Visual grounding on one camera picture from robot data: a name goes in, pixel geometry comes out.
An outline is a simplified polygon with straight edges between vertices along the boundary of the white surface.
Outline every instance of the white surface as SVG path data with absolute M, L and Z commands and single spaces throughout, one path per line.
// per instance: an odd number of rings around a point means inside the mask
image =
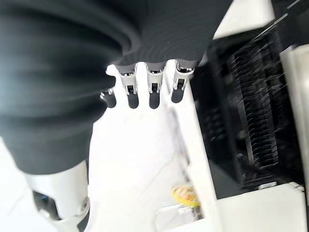
M 211 232 L 210 223 L 207 219 L 195 221 L 189 225 L 184 225 L 164 232 Z
M 270 0 L 234 0 L 214 38 L 263 27 L 274 18 Z
M 291 184 L 218 200 L 225 232 L 306 232 L 304 193 Z

